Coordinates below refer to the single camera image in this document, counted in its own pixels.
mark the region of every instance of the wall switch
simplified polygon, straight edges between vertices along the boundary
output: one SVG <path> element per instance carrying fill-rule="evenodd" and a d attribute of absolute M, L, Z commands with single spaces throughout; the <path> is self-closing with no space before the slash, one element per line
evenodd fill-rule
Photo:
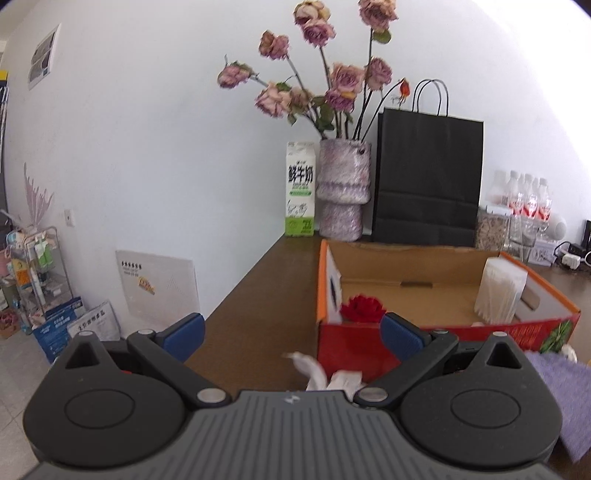
<path fill-rule="evenodd" d="M 66 217 L 66 225 L 67 226 L 76 226 L 74 221 L 74 210 L 66 209 L 64 210 L 64 216 Z"/>

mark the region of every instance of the cardboard box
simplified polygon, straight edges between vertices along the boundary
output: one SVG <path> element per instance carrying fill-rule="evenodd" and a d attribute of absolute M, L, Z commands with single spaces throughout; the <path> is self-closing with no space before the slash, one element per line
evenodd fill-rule
<path fill-rule="evenodd" d="M 501 255 L 528 272 L 515 321 L 511 325 L 472 326 L 482 322 L 474 304 L 486 260 L 498 255 L 471 248 L 323 240 L 318 279 L 318 360 L 327 375 L 339 369 L 361 370 L 367 382 L 398 362 L 383 346 L 378 324 L 342 323 L 340 305 L 358 294 L 377 297 L 389 312 L 422 329 L 445 328 L 465 341 L 485 340 L 492 332 L 503 330 L 522 349 L 537 351 L 553 330 L 568 325 L 572 332 L 580 309 L 533 270 L 505 254 Z"/>

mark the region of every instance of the blue box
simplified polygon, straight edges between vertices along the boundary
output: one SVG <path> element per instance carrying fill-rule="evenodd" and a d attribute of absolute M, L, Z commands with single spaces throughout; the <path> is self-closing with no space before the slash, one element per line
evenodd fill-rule
<path fill-rule="evenodd" d="M 77 311 L 84 305 L 80 297 L 75 297 L 68 302 L 49 310 L 46 313 L 46 322 L 33 330 L 37 343 L 43 349 L 49 363 L 53 363 L 61 351 L 66 348 L 70 335 L 68 324 L 78 318 Z"/>

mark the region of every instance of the pink dried flower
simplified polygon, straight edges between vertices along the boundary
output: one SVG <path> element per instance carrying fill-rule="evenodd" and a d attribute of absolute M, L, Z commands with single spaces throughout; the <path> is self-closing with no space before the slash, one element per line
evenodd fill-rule
<path fill-rule="evenodd" d="M 335 29 L 326 20 L 310 20 L 302 26 L 304 39 L 315 47 L 325 47 L 336 36 Z"/>
<path fill-rule="evenodd" d="M 359 7 L 363 23 L 378 33 L 385 32 L 390 27 L 390 22 L 398 19 L 394 0 L 360 0 Z"/>
<path fill-rule="evenodd" d="M 275 83 L 269 86 L 256 98 L 256 106 L 273 118 L 281 118 L 284 113 L 290 113 L 291 95 L 280 92 Z"/>
<path fill-rule="evenodd" d="M 363 89 L 364 69 L 354 65 L 345 66 L 342 63 L 335 63 L 330 74 L 332 88 L 340 93 L 359 93 Z"/>
<path fill-rule="evenodd" d="M 242 82 L 247 82 L 251 73 L 236 64 L 228 65 L 217 76 L 217 84 L 222 88 L 234 88 Z"/>
<path fill-rule="evenodd" d="M 259 52 L 263 57 L 269 57 L 271 60 L 279 60 L 287 57 L 289 46 L 290 39 L 287 35 L 276 37 L 272 32 L 267 30 L 262 35 Z"/>
<path fill-rule="evenodd" d="M 302 90 L 300 87 L 291 89 L 291 104 L 293 107 L 301 108 L 304 112 L 310 109 L 310 102 L 314 98 L 308 90 Z"/>
<path fill-rule="evenodd" d="M 306 0 L 295 8 L 294 18 L 296 25 L 305 25 L 310 20 L 319 18 L 327 21 L 330 18 L 330 10 L 322 2 Z"/>
<path fill-rule="evenodd" d="M 338 112 L 351 113 L 355 108 L 355 94 L 330 89 L 324 96 L 326 103 Z"/>
<path fill-rule="evenodd" d="M 368 69 L 368 87 L 370 90 L 376 91 L 384 88 L 392 82 L 392 69 L 382 59 L 372 59 Z"/>

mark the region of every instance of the milk carton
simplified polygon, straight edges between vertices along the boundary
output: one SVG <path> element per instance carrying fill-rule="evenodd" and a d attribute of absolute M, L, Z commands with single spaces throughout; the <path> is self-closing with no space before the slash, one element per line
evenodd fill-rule
<path fill-rule="evenodd" d="M 312 142 L 287 144 L 285 234 L 314 235 L 316 152 Z"/>

